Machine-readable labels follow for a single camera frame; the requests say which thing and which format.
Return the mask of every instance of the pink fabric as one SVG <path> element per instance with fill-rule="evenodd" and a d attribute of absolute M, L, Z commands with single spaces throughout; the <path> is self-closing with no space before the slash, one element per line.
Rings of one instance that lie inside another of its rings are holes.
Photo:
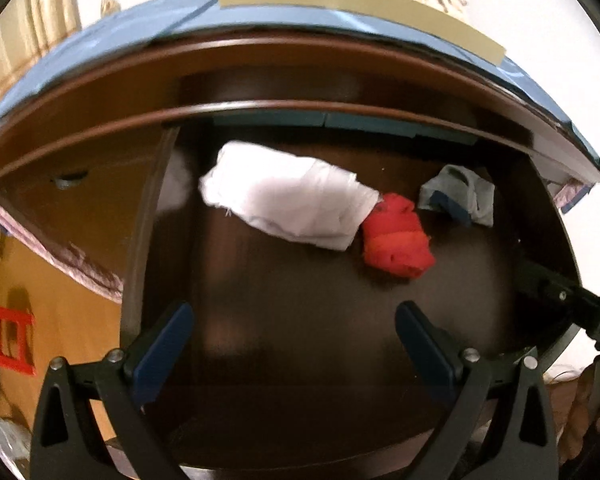
<path fill-rule="evenodd" d="M 115 303 L 122 303 L 123 280 L 115 273 L 109 272 L 90 261 L 88 256 L 78 247 L 64 247 L 58 254 L 52 254 L 40 240 L 19 224 L 1 206 L 0 225 L 43 260 L 90 291 Z"/>

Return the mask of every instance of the wooden floor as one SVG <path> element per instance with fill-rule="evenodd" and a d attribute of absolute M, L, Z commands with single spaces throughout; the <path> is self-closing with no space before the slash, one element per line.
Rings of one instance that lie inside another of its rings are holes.
<path fill-rule="evenodd" d="M 6 238 L 0 261 L 0 306 L 27 310 L 36 318 L 30 353 L 37 375 L 0 369 L 0 416 L 32 427 L 50 359 L 99 360 L 118 345 L 120 306 L 74 282 L 14 238 Z M 114 436 L 104 409 L 94 406 L 105 439 Z"/>

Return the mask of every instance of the yellow board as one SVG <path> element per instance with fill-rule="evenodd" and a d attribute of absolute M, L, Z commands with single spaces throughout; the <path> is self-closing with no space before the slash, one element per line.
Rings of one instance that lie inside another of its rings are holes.
<path fill-rule="evenodd" d="M 460 46 L 499 65 L 505 55 L 497 44 L 470 25 L 416 0 L 219 0 L 221 7 L 244 5 L 298 5 L 346 10 L 417 28 Z"/>

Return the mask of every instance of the red clothing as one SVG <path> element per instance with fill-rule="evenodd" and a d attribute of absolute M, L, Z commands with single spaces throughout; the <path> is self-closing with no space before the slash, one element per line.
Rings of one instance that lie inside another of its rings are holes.
<path fill-rule="evenodd" d="M 436 263 L 414 207 L 411 200 L 388 193 L 362 222 L 368 266 L 403 278 L 419 278 Z"/>

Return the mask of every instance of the gray cloth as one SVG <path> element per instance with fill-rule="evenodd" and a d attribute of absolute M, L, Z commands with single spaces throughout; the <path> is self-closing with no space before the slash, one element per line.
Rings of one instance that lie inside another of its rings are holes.
<path fill-rule="evenodd" d="M 477 173 L 448 164 L 420 188 L 418 208 L 447 212 L 462 224 L 470 219 L 492 227 L 494 191 L 495 186 Z"/>

